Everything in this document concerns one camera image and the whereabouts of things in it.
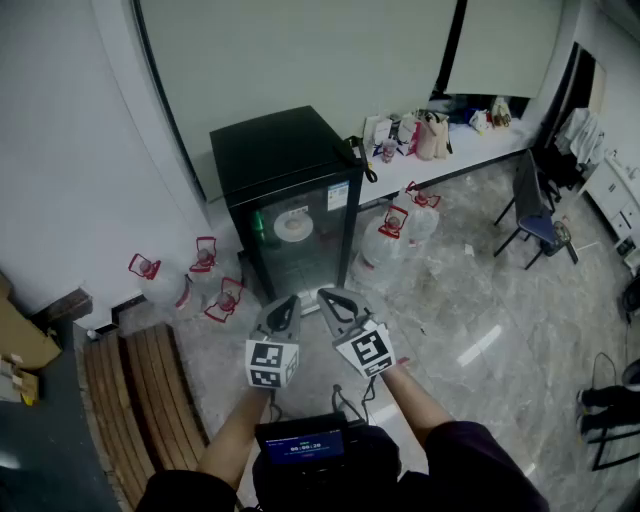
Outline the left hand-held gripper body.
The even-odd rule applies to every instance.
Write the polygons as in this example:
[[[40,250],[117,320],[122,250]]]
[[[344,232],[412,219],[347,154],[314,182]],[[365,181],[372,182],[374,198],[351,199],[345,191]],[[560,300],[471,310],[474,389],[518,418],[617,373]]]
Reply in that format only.
[[[299,366],[299,345],[274,340],[245,342],[245,370],[251,387],[286,387]]]

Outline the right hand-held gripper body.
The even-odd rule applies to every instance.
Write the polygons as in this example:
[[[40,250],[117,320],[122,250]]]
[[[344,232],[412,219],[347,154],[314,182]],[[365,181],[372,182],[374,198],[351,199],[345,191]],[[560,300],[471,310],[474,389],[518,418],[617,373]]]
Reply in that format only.
[[[332,346],[363,378],[373,378],[396,364],[384,322],[374,313],[331,315]]]

